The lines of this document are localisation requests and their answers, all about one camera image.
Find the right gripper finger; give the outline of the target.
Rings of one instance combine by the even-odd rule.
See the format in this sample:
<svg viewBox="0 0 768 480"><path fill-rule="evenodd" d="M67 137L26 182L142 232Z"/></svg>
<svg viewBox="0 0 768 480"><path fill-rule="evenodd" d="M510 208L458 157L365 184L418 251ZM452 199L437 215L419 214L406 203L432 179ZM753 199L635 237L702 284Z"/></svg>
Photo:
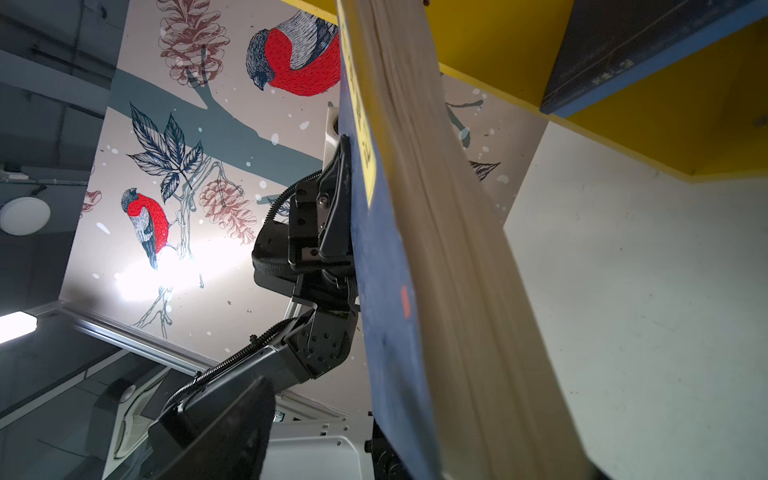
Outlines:
<svg viewBox="0 0 768 480"><path fill-rule="evenodd" d="M199 433L176 407L152 426L155 479L258 479L276 407L271 380L254 380Z"/></svg>

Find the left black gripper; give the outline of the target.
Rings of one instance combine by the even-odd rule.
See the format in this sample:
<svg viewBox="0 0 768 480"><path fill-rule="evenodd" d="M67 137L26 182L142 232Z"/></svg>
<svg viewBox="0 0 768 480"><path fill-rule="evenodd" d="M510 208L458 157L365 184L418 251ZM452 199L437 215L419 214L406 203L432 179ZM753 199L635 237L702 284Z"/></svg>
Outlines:
<svg viewBox="0 0 768 480"><path fill-rule="evenodd" d="M352 276L351 146L341 135L327 169L299 181L290 201L288 262L298 273Z"/></svg>

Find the blue book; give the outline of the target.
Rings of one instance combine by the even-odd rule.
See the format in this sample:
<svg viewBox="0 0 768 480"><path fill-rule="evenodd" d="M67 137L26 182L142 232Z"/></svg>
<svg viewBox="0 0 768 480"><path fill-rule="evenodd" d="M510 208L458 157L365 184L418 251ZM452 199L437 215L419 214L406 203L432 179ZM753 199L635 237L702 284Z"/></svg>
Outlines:
<svg viewBox="0 0 768 480"><path fill-rule="evenodd" d="M576 1L540 111L568 118L766 16L765 1Z"/></svg>
<svg viewBox="0 0 768 480"><path fill-rule="evenodd" d="M341 1L373 415L414 479L599 479L448 119L420 1Z"/></svg>

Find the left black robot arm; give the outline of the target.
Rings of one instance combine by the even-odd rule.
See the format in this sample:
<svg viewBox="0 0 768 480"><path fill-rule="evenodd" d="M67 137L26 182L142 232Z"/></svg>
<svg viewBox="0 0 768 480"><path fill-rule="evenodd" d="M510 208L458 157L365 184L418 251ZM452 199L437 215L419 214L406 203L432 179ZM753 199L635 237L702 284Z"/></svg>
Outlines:
<svg viewBox="0 0 768 480"><path fill-rule="evenodd" d="M306 312L284 319L169 398L149 429L162 461L193 445L205 451L238 444L251 451L268 439L277 394L317 379L344 362L359 308L351 239L352 152L340 136L330 164L287 188L270 208L252 251L255 283L289 297Z"/></svg>

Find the round white ceiling lamp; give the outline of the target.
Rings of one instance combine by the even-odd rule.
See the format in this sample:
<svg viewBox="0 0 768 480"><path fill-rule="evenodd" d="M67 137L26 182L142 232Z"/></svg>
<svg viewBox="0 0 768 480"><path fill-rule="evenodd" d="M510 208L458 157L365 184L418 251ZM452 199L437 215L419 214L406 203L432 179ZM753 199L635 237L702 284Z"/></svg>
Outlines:
<svg viewBox="0 0 768 480"><path fill-rule="evenodd" d="M44 228L51 216L49 205L36 197L15 198L1 208L1 230L13 236L27 236Z"/></svg>

